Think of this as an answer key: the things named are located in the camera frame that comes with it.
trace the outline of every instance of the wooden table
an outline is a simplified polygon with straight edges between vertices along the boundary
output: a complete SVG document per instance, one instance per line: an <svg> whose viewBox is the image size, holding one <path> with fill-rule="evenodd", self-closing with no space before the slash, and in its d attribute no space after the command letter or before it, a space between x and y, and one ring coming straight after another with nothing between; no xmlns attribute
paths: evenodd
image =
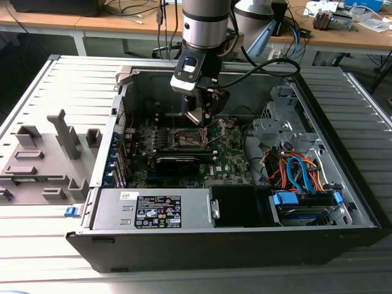
<svg viewBox="0 0 392 294"><path fill-rule="evenodd" d="M311 39L307 45L307 53L315 54L317 51L349 52L373 55L387 55L392 49L392 32L385 31L376 33L355 23L351 31L318 31L313 29L313 18L304 17L303 10L306 0L289 0L291 11L295 20L302 28L312 31ZM138 0L121 0L122 7L126 5L136 5L144 3ZM8 5L10 12L31 33L38 34L60 34L72 36L75 40L79 55L86 55L84 37L107 37L116 39L141 39L156 40L156 10L143 13L141 20L143 24L138 24L124 17L110 15L104 12L101 16L79 17L73 15L50 15L41 13L16 13L9 4L9 0L0 0L0 31L24 32L16 21L9 15L5 5ZM150 7L155 7L156 2L149 2L143 7L135 7L127 10L129 13L137 13ZM118 5L108 7L113 13L118 13ZM380 13L392 14L392 9L382 9ZM167 6L167 32L172 35L175 28L175 7ZM182 12L178 6L179 27L175 36L175 41L181 40L182 31ZM284 33L279 37L271 37L269 44L273 50L279 52L284 50L292 43L293 37Z"/></svg>

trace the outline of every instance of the green circuit board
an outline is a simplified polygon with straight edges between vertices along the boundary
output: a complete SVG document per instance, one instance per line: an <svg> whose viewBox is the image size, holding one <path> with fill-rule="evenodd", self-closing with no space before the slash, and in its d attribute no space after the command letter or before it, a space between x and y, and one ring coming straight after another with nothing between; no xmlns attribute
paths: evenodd
<svg viewBox="0 0 392 294"><path fill-rule="evenodd" d="M224 135L214 140L222 135L222 123L226 126ZM177 149L208 149L214 153L214 162L200 163L196 175L164 176L162 173L157 173L155 166L159 157L157 149L162 146L164 150L173 149L174 132L179 134L177 137L180 137L176 145ZM171 130L167 127L160 128L151 122L141 124L137 128L136 141L129 154L132 176L128 180L128 187L206 188L213 184L251 184L251 174L246 168L246 159L241 149L239 126L235 126L228 119L223 119L221 123L215 123L207 128L200 141L211 142L207 144L208 148L196 146L200 142L197 140L200 138L199 133L200 128L196 127ZM183 155L192 157L191 152Z"/></svg>

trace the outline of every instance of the power supply label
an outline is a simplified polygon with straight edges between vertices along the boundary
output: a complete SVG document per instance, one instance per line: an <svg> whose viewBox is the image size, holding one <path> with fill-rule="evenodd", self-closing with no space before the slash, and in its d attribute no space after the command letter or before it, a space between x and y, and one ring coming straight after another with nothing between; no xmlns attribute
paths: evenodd
<svg viewBox="0 0 392 294"><path fill-rule="evenodd" d="M181 228L181 196L138 196L136 228Z"/></svg>

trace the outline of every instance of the motherboard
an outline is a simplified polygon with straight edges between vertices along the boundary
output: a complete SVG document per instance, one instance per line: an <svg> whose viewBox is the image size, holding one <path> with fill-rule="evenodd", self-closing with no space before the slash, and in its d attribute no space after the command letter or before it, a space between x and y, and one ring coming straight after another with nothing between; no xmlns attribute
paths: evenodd
<svg viewBox="0 0 392 294"><path fill-rule="evenodd" d="M241 146L241 128L232 119L200 127L146 120L130 136L129 188L205 188L252 184Z"/></svg>

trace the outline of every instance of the slotted metal surface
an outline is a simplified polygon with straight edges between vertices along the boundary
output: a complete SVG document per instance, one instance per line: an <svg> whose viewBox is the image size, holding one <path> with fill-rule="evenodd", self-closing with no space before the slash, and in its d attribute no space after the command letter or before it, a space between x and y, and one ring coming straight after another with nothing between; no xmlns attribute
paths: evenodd
<svg viewBox="0 0 392 294"><path fill-rule="evenodd" d="M352 75L337 68L329 72L334 78L320 75L316 80L307 74L304 76L365 181L392 221L391 121Z"/></svg>
<svg viewBox="0 0 392 294"><path fill-rule="evenodd" d="M11 147L4 146L5 142L16 143L11 133L17 123L33 120L40 128L51 131L51 126L40 119L50 110L64 108L68 116L66 120L75 125L77 132L84 133L92 125L104 130L105 117L116 92L113 77L118 67L157 63L162 67L173 66L165 61L73 56L48 62L42 77L24 97L25 104L20 105L22 111L11 114L16 118L9 123L9 128L0 128L0 156L6 156L7 147ZM238 66L226 65L231 69ZM340 69L303 68L302 74L373 193L391 216L392 153L389 147L392 132L385 118L360 92L355 80L345 76ZM65 208L0 207L0 282L5 282L0 284L0 290L29 293L301 294L392 291L392 238L369 248L346 252L323 266L99 274L63 237L67 227L80 221L63 218ZM287 240L277 250L290 250L290 242Z"/></svg>

